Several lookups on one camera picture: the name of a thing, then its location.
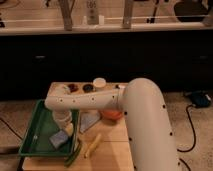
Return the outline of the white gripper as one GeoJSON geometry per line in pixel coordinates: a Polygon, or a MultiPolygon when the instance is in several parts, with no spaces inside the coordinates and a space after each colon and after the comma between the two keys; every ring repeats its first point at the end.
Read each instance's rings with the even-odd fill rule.
{"type": "Polygon", "coordinates": [[[72,136],[74,133],[74,125],[72,123],[72,112],[57,112],[52,113],[53,119],[57,126],[63,130],[68,136],[72,136]]]}

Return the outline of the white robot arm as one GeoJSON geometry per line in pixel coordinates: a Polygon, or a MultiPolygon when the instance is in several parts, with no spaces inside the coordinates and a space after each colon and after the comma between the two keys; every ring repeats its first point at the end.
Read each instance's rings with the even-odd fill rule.
{"type": "Polygon", "coordinates": [[[66,94],[61,86],[46,97],[54,112],[70,109],[118,110],[124,113],[136,171],[182,171],[166,104],[159,87],[136,78],[124,88],[66,94]]]}

